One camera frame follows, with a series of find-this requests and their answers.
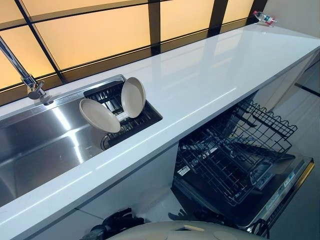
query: stainless steel sink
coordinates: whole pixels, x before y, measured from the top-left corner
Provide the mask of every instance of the stainless steel sink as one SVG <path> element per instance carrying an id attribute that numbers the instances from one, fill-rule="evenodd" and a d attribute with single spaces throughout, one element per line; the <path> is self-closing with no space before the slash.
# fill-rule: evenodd
<path id="1" fill-rule="evenodd" d="M 120 133 L 104 134 L 80 114 L 85 92 L 94 94 L 95 89 L 125 80 L 117 75 L 61 96 L 51 105 L 39 104 L 0 120 L 0 207 L 144 129 L 130 131 L 123 125 Z M 152 114 L 158 116 L 152 124 L 161 119 L 156 111 Z"/>

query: window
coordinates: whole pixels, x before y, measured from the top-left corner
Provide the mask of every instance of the window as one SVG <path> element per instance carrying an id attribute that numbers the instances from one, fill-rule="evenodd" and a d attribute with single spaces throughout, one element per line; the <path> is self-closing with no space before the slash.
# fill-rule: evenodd
<path id="1" fill-rule="evenodd" d="M 27 72 L 53 88 L 248 24 L 265 2 L 2 0 L 0 35 Z M 2 52 L 0 72 L 0 105 L 27 95 Z"/>

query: white countertop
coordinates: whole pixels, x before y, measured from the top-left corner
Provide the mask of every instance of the white countertop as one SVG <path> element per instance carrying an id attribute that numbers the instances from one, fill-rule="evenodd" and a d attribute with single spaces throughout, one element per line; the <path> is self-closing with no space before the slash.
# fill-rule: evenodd
<path id="1" fill-rule="evenodd" d="M 50 90 L 56 95 L 116 74 L 136 77 L 163 119 L 0 207 L 0 238 L 23 239 L 43 228 L 319 46 L 319 38 L 252 24 Z M 32 103 L 2 106 L 0 116 Z"/>

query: wire rack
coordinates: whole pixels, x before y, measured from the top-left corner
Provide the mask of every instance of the wire rack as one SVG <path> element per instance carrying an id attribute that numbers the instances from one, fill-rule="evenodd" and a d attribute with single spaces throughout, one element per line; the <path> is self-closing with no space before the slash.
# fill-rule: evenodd
<path id="1" fill-rule="evenodd" d="M 180 141 L 176 169 L 188 166 L 235 206 L 288 151 L 295 130 L 295 125 L 244 100 Z"/>
<path id="2" fill-rule="evenodd" d="M 94 91 L 89 90 L 84 92 L 84 96 L 87 99 L 92 99 L 99 102 L 109 109 L 113 114 L 118 115 L 124 111 L 121 104 L 121 91 L 123 84 L 123 81 L 108 83 L 107 85 L 103 85 Z M 160 121 L 161 119 L 162 117 L 154 110 L 148 101 L 146 101 L 140 115 L 136 118 L 128 117 L 127 119 L 123 120 L 120 123 L 121 128 L 119 132 L 105 134 L 101 140 L 100 147 L 102 150 L 106 150 Z"/>

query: white cabinet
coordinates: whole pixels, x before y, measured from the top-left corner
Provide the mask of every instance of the white cabinet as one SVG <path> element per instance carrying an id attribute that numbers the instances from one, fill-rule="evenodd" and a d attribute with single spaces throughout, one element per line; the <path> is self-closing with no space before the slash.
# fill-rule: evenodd
<path id="1" fill-rule="evenodd" d="M 171 188 L 177 151 L 178 143 L 101 192 L 80 209 L 103 219 L 127 207 L 131 207 L 135 213 L 144 213 Z"/>

